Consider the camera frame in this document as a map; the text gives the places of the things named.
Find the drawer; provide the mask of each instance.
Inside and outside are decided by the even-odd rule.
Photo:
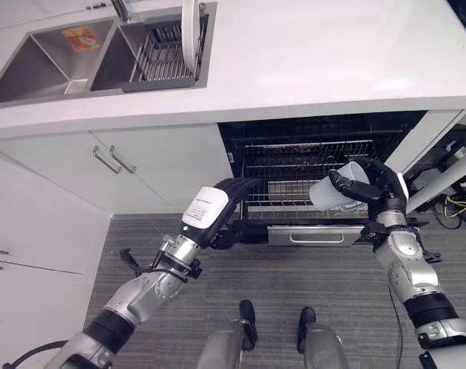
[[[270,246],[349,247],[360,237],[362,229],[362,225],[275,225],[268,227],[268,242]]]

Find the faucet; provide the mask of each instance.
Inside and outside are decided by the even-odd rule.
[[[111,0],[111,1],[120,20],[125,23],[131,23],[132,22],[131,12],[128,10],[127,5],[125,4],[125,0]]]

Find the dish drying rack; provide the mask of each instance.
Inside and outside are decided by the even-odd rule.
[[[181,46],[180,19],[146,25],[147,36],[140,44],[124,92],[148,91],[163,88],[191,87],[199,78],[202,52],[208,25],[208,15],[200,17],[196,72],[185,65]]]

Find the orange sticker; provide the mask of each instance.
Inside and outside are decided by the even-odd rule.
[[[91,50],[101,46],[87,25],[84,27],[63,29],[61,32],[67,38],[72,48],[77,52],[83,52],[84,50]]]

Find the stainless steel sink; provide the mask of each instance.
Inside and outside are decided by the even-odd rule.
[[[0,103],[83,92],[95,73],[113,21],[106,19],[27,35],[0,77]],[[84,46],[79,41],[84,36],[75,36],[76,46],[83,45],[78,51],[63,32],[84,27],[92,37],[85,36]]]
[[[0,107],[205,87],[216,5],[201,7],[195,73],[184,63],[180,7],[137,14],[133,24],[107,18],[28,34],[0,74]]]

